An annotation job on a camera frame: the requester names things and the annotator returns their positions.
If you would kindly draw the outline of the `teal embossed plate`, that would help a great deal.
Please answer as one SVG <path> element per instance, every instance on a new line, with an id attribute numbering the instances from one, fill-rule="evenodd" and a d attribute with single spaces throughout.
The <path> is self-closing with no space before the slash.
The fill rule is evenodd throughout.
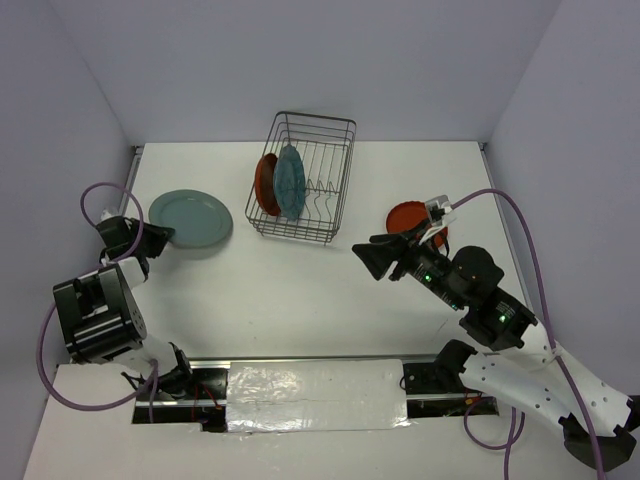
<path id="1" fill-rule="evenodd" d="M 298 150 L 291 144 L 281 151 L 273 177 L 274 194 L 281 215 L 296 221 L 304 208 L 306 180 L 304 166 Z"/>

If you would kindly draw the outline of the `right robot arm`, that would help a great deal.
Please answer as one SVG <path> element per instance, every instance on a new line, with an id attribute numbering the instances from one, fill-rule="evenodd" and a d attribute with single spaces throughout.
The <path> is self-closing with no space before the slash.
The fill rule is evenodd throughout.
<path id="1" fill-rule="evenodd" d="M 459 324 L 476 345 L 448 341 L 427 374 L 406 373 L 406 388 L 425 380 L 447 391 L 493 396 L 546 424 L 574 458 L 594 469 L 609 472 L 631 458 L 638 397 L 610 387 L 552 344 L 542 321 L 500 288 L 504 272 L 485 249 L 465 246 L 447 258 L 403 233 L 373 236 L 352 251 L 375 279 L 409 275 L 465 313 Z"/>

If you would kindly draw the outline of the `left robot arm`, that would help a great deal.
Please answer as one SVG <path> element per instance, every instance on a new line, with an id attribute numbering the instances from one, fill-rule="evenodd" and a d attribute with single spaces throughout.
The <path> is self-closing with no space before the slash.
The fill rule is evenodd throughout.
<path id="1" fill-rule="evenodd" d="M 53 287 L 65 347 L 79 364 L 117 363 L 145 381 L 158 373 L 157 388 L 171 399 L 195 389 L 196 374 L 184 352 L 147 330 L 133 288 L 149 277 L 149 261 L 175 235 L 171 227 L 112 216 L 96 225 L 104 249 L 99 269 Z"/>

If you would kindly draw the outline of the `light green plate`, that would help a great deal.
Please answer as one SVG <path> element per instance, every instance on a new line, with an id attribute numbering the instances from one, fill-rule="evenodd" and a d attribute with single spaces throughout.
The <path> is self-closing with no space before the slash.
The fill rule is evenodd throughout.
<path id="1" fill-rule="evenodd" d="M 192 189 L 173 190 L 157 197 L 148 210 L 149 222 L 173 229 L 170 243 L 176 248 L 213 247 L 233 230 L 233 219 L 216 197 Z"/>

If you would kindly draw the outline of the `small orange scalloped plate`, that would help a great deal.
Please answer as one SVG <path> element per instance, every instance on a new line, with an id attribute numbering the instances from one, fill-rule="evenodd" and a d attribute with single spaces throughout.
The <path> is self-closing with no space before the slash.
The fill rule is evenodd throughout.
<path id="1" fill-rule="evenodd" d="M 401 233 L 416 227 L 427 218 L 426 206 L 420 201 L 407 201 L 394 206 L 385 221 L 388 234 Z"/>

